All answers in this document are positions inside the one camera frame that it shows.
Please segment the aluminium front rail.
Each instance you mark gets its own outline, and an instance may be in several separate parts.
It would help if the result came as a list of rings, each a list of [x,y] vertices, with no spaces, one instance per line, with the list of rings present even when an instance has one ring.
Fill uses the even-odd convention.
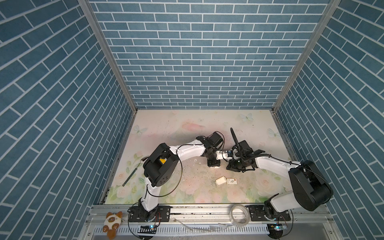
[[[171,214],[169,222],[161,222],[155,219],[154,222],[161,224],[171,224],[182,222],[184,224],[229,224],[230,210],[234,204],[160,204],[159,206],[171,206]],[[123,223],[126,224],[128,220],[128,210],[130,205],[93,205],[87,217],[86,224],[101,225],[106,219],[108,212],[118,213],[123,212]],[[287,210],[290,212],[291,220],[286,221],[273,221],[285,223],[299,223],[299,224],[325,224],[333,223],[334,219],[329,213],[326,206],[322,205],[313,212],[304,210],[303,208]],[[261,221],[260,223],[273,223],[270,221]]]

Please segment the white staple box sleeve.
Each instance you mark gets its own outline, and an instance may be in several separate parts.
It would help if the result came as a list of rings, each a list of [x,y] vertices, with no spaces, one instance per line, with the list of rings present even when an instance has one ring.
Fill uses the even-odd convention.
[[[227,178],[227,184],[228,185],[237,185],[237,179],[236,178]]]

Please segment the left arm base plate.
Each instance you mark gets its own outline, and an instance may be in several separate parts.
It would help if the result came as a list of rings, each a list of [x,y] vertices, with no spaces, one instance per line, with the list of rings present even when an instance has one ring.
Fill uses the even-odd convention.
[[[157,206],[151,211],[144,209],[143,205],[132,206],[128,210],[129,222],[154,222],[155,219],[161,222],[169,222],[171,214],[171,206]]]

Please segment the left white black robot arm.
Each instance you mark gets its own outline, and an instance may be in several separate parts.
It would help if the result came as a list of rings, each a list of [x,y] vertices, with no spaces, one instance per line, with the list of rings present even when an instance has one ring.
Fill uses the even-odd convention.
[[[198,136],[192,142],[179,146],[168,146],[165,143],[158,145],[143,165],[146,192],[139,200],[139,206],[147,213],[158,207],[158,199],[167,196],[160,194],[161,187],[170,180],[177,164],[182,161],[205,157],[209,167],[218,168],[223,159],[224,145],[225,137],[217,131],[207,137]]]

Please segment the plush panda toy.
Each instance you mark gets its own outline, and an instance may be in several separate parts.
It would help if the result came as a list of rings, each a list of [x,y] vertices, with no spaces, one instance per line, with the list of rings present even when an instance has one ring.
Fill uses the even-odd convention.
[[[122,223],[123,212],[111,213],[108,212],[104,221],[103,233],[107,234],[109,240],[116,237],[117,229]]]

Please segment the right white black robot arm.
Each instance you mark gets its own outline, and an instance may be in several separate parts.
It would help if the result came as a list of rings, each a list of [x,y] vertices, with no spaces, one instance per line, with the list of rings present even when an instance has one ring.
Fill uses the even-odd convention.
[[[290,181],[291,191],[276,194],[264,202],[264,211],[269,218],[300,207],[314,211],[334,195],[332,187],[312,161],[292,162],[278,159],[263,150],[253,151],[246,141],[236,142],[231,150],[224,151],[219,156],[228,162],[229,171],[245,173],[261,169]]]

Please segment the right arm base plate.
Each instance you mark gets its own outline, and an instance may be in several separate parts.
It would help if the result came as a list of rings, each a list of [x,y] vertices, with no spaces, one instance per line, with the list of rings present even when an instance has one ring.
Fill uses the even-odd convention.
[[[277,212],[272,207],[257,204],[257,205],[247,205],[246,208],[249,210],[251,221],[252,222],[261,222],[261,221],[290,221],[291,216],[289,211]]]

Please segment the clear tape roll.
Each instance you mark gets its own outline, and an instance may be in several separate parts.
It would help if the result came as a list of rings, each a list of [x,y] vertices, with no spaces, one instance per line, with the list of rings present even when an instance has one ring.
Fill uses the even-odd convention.
[[[246,226],[251,221],[249,210],[241,204],[233,205],[230,210],[230,221],[237,228]]]

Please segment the white staple box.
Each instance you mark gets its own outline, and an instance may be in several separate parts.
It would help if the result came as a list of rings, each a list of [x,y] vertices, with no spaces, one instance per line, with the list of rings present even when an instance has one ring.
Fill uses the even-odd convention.
[[[223,185],[227,183],[227,178],[226,177],[220,177],[215,180],[215,183],[217,186]]]

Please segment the black thin rod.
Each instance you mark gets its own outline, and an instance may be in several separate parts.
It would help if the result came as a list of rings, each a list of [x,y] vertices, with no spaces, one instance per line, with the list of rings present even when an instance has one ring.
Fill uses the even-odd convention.
[[[130,175],[128,176],[128,178],[125,180],[125,182],[122,184],[122,187],[125,187],[126,184],[128,183],[128,181],[133,177],[133,175],[136,173],[136,171],[138,170],[138,168],[141,166],[142,164],[138,164],[136,166],[136,168],[130,173]]]

